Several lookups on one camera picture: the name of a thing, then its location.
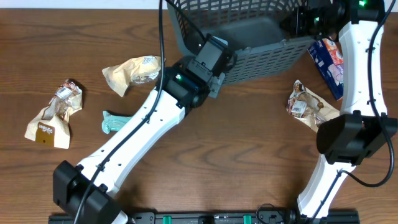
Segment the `blue multicolour snack pack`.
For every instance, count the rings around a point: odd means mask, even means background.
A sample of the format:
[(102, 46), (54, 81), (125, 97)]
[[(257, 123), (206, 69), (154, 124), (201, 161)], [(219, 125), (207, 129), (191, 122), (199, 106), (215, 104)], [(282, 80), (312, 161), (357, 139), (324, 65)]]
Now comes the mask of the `blue multicolour snack pack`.
[(335, 100), (343, 98), (343, 56), (336, 43), (329, 39), (316, 40), (308, 53), (328, 85)]

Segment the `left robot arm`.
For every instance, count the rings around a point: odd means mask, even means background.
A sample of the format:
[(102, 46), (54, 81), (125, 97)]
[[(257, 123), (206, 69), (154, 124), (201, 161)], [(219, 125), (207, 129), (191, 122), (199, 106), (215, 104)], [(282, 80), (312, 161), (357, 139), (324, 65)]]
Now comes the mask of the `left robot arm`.
[(194, 57), (161, 69), (160, 79), (128, 122), (77, 165), (62, 161), (53, 172), (53, 201), (72, 223), (133, 223), (114, 201), (145, 153), (222, 83), (234, 52), (208, 34)]

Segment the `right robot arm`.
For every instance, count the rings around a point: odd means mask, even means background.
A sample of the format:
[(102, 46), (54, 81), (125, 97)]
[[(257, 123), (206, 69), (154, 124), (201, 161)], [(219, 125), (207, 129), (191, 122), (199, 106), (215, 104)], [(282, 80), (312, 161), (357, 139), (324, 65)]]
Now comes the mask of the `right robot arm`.
[(393, 149), (397, 120), (388, 116), (381, 83), (381, 40), (391, 11), (383, 1), (332, 1), (296, 7), (280, 23), (292, 37), (336, 34), (343, 52), (343, 102), (339, 115), (317, 131), (320, 155), (297, 198), (300, 223), (325, 223), (345, 178), (381, 147)]

